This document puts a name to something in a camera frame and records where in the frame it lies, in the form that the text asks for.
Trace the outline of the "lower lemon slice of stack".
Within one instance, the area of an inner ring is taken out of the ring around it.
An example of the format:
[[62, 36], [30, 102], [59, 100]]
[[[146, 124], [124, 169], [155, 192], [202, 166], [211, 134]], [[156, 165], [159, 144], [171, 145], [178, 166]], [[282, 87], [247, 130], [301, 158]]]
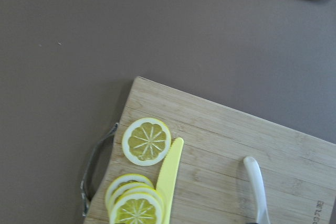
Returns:
[[105, 193], [104, 202], [105, 206], [108, 209], [109, 201], [113, 195], [113, 193], [121, 186], [128, 184], [128, 183], [141, 183], [141, 185], [146, 185], [148, 187], [154, 188], [152, 182], [145, 176], [140, 174], [124, 174], [116, 178], [108, 187]]

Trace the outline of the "wooden cutting board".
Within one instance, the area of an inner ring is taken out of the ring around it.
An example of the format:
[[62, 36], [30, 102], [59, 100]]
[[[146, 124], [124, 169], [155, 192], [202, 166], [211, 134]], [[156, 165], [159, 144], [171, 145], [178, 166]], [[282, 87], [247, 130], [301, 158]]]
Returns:
[[133, 82], [85, 223], [108, 223], [104, 195], [120, 175], [138, 173], [156, 182], [160, 164], [134, 165], [121, 148], [126, 128], [144, 117], [159, 119], [173, 138], [184, 140], [171, 223], [252, 222], [246, 156], [260, 166], [271, 223], [334, 223], [333, 143], [142, 77]]

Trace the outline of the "yellow plastic knife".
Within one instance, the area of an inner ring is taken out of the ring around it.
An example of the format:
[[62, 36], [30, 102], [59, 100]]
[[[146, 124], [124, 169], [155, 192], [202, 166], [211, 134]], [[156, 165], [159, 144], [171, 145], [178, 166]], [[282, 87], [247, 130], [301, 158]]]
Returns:
[[170, 223], [171, 208], [183, 145], [184, 140], [181, 137], [173, 141], [163, 160], [156, 182], [156, 190], [164, 202], [162, 223]]

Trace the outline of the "single lemon slice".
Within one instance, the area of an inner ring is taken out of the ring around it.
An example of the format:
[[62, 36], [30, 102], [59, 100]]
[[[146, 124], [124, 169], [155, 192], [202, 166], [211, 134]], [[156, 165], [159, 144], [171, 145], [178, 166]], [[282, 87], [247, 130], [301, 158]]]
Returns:
[[152, 166], [164, 159], [171, 141], [171, 132], [164, 122], [155, 118], [141, 118], [124, 132], [122, 150], [130, 162]]

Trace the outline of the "top lemon slice of stack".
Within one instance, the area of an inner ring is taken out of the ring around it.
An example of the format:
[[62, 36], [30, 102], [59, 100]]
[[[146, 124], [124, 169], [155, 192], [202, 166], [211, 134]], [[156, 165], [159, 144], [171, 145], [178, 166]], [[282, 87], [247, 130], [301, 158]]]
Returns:
[[109, 215], [109, 223], [162, 223], [161, 204], [148, 193], [131, 193], [119, 199]]

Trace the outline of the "white ceramic spoon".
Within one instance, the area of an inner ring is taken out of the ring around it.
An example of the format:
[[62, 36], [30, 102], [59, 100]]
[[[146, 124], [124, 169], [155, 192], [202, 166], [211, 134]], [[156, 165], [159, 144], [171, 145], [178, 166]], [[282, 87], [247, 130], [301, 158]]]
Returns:
[[244, 167], [247, 171], [249, 181], [251, 183], [251, 188], [252, 188], [255, 203], [256, 203], [255, 223], [270, 224], [264, 181], [262, 178], [259, 164], [251, 156], [246, 156], [243, 162], [244, 162]]

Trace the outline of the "lemon slice of stack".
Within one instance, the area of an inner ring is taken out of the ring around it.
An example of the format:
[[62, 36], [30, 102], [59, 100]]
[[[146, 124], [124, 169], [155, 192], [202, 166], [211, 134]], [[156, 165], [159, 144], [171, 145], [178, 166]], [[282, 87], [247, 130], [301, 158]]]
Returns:
[[141, 185], [146, 185], [148, 187], [154, 188], [152, 182], [145, 176], [140, 174], [124, 174], [116, 178], [108, 187], [105, 193], [104, 202], [105, 206], [108, 209], [109, 201], [113, 195], [113, 193], [121, 186], [128, 184], [128, 183], [141, 183]]
[[109, 215], [109, 223], [162, 223], [161, 204], [148, 193], [131, 193], [119, 199]]

